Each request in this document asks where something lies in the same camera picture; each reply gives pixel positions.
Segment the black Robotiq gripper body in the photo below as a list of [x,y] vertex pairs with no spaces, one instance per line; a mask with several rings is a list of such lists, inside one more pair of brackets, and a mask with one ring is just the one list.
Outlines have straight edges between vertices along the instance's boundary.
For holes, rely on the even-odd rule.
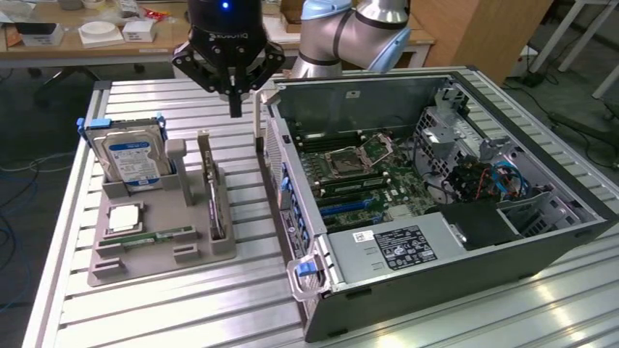
[[[238,46],[265,45],[260,1],[189,1],[188,41],[205,61],[236,66]],[[261,61],[256,58],[252,69]]]

